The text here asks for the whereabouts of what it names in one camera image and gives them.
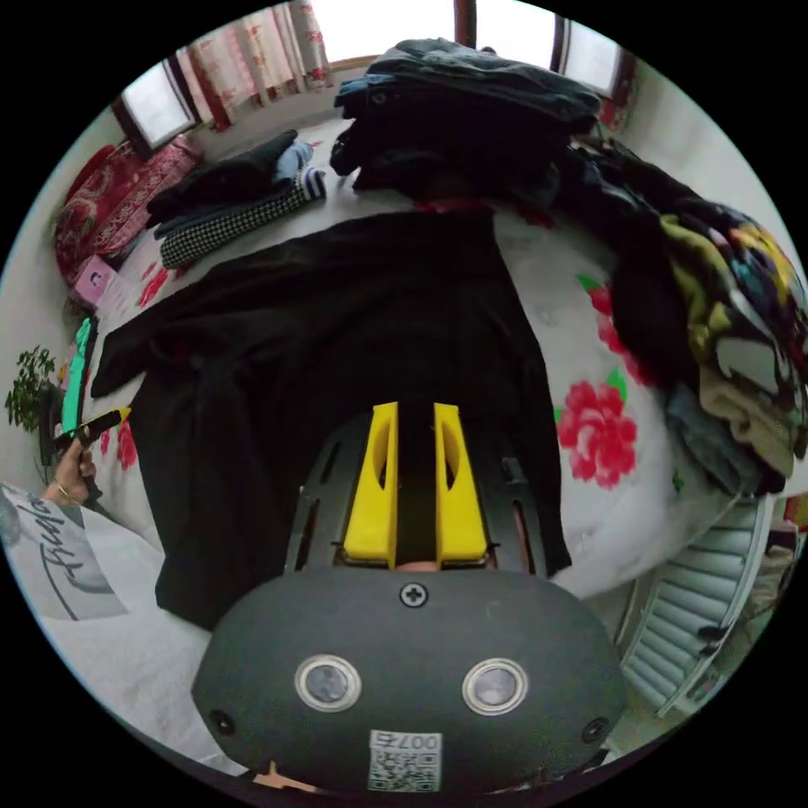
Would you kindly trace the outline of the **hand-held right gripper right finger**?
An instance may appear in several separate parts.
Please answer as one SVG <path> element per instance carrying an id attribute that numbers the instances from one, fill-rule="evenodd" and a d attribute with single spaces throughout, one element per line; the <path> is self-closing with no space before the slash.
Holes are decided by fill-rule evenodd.
<path id="1" fill-rule="evenodd" d="M 459 408 L 433 405 L 436 560 L 441 567 L 478 564 L 488 543 Z"/>

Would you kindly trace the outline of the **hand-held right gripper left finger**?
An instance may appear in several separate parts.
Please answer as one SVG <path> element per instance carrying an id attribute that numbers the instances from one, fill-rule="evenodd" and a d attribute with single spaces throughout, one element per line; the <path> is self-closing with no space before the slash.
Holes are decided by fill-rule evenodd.
<path id="1" fill-rule="evenodd" d="M 394 566 L 397 546 L 398 404 L 374 407 L 343 542 L 351 562 Z"/>

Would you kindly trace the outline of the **person's left hand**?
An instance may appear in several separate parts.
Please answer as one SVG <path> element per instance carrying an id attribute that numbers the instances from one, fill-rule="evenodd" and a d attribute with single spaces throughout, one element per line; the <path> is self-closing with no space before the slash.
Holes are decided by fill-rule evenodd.
<path id="1" fill-rule="evenodd" d="M 73 439 L 42 497 L 61 506 L 81 506 L 89 498 L 88 481 L 94 476 L 91 451 L 82 445 L 80 439 Z"/>

